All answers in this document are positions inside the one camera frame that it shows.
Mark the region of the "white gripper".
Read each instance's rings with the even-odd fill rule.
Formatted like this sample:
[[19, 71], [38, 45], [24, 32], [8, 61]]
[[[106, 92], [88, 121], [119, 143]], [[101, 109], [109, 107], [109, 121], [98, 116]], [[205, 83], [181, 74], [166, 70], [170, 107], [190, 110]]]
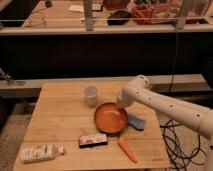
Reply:
[[116, 97], [116, 105], [119, 108], [126, 108], [131, 105], [131, 101], [122, 92], [119, 92]]

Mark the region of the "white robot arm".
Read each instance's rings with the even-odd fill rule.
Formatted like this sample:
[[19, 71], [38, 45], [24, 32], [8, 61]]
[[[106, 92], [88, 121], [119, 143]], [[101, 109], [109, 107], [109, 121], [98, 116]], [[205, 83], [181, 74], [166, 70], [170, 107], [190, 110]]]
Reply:
[[144, 75], [126, 82], [116, 98], [120, 108], [129, 107], [133, 102], [160, 111], [208, 139], [204, 171], [213, 171], [213, 109], [155, 93], [150, 90], [149, 79]]

